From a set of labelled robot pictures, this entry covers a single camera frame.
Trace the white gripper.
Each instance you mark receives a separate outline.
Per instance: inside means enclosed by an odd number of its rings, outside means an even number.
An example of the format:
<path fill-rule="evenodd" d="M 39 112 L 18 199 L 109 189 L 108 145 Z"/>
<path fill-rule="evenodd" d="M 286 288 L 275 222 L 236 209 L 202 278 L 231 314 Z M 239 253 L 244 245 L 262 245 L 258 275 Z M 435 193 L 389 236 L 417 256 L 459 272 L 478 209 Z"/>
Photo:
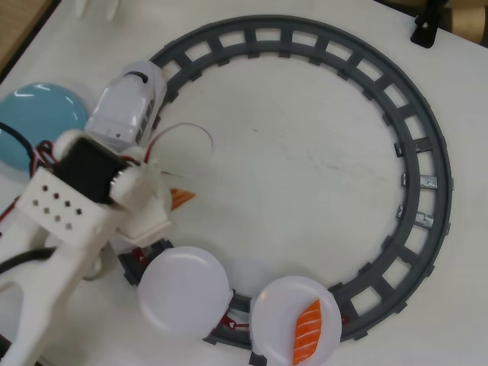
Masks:
<path fill-rule="evenodd" d="M 172 194 L 161 178 L 156 159 L 145 160 L 143 150 L 124 150 L 120 157 L 127 163 L 114 178 L 114 201 L 125 213 L 121 229 L 154 229 L 165 220 L 172 225 Z"/>

